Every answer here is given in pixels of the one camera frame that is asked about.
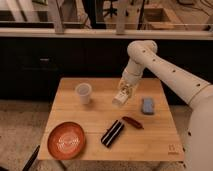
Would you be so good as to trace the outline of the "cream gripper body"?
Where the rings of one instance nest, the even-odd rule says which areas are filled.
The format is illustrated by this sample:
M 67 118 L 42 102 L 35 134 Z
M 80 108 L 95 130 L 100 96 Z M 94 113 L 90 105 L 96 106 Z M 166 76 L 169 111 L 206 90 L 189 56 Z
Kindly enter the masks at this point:
M 132 97 L 132 95 L 135 93 L 137 89 L 136 85 L 131 85 L 127 83 L 124 79 L 121 79 L 119 82 L 119 90 L 122 93 L 125 93 L 129 98 Z

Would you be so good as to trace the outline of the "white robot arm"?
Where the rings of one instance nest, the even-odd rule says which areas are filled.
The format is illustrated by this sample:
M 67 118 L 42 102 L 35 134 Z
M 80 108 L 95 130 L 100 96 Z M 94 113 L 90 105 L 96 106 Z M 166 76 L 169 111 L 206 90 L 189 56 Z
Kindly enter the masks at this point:
M 160 58 L 152 40 L 133 41 L 127 47 L 129 61 L 119 85 L 124 104 L 145 68 L 155 74 L 192 109 L 185 146 L 186 171 L 213 171 L 213 84 Z

